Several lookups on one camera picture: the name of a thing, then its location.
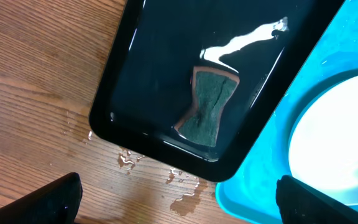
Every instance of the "white bowl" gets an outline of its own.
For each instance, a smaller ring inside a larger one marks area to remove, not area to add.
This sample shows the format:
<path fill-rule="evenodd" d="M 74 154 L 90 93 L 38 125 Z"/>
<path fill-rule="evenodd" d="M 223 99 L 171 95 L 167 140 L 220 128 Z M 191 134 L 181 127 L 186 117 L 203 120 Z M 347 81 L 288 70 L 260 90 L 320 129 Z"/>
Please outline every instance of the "white bowl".
<path fill-rule="evenodd" d="M 358 205 L 358 76 L 321 95 L 290 139 L 295 178 L 346 205 Z"/>

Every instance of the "green sponge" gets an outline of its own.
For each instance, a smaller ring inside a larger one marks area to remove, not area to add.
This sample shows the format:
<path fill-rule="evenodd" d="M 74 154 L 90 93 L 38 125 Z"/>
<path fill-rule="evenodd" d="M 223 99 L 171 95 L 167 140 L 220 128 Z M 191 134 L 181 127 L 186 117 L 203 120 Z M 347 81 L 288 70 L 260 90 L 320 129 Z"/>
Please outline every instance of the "green sponge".
<path fill-rule="evenodd" d="M 240 79 L 219 69 L 195 67 L 192 82 L 193 103 L 175 129 L 191 142 L 215 147 L 224 105 Z"/>

